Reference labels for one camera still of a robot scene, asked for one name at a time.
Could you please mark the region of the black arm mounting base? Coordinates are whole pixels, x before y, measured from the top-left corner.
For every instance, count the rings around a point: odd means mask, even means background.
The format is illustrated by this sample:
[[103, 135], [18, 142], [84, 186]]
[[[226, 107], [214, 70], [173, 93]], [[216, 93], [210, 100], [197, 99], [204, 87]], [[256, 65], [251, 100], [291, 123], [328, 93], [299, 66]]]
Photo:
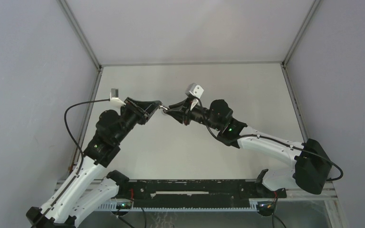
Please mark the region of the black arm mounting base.
[[272, 191], [259, 179], [129, 180], [122, 183], [116, 199], [144, 207], [238, 207], [246, 201], [285, 199], [285, 190]]

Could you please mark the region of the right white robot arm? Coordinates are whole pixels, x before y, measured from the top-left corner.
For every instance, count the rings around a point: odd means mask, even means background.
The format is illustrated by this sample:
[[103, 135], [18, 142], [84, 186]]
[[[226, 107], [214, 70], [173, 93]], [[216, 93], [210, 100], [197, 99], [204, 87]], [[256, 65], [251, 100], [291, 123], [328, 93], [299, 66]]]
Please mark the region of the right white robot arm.
[[226, 146], [260, 152], [285, 163], [285, 168], [261, 171], [255, 186], [260, 197], [267, 198], [274, 191], [291, 187], [319, 195], [329, 180], [333, 164], [318, 141], [295, 142], [262, 133], [236, 120], [223, 99], [212, 101], [206, 108], [199, 100], [189, 97], [169, 106], [164, 113], [181, 124], [194, 121], [218, 131], [216, 139]]

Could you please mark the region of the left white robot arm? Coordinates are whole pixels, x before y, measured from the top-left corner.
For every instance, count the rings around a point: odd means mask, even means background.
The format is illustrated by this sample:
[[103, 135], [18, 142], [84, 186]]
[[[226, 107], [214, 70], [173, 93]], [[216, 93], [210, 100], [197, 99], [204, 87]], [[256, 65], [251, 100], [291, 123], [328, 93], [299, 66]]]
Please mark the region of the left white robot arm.
[[87, 195], [83, 193], [120, 152], [122, 140], [137, 125], [144, 125], [160, 108], [161, 101], [136, 101], [109, 98], [120, 112], [106, 110], [99, 116], [96, 132], [82, 151], [75, 170], [58, 191], [40, 207], [31, 207], [26, 217], [34, 228], [76, 228], [100, 204], [114, 196], [128, 195], [129, 178], [121, 172], [109, 172], [101, 184]]

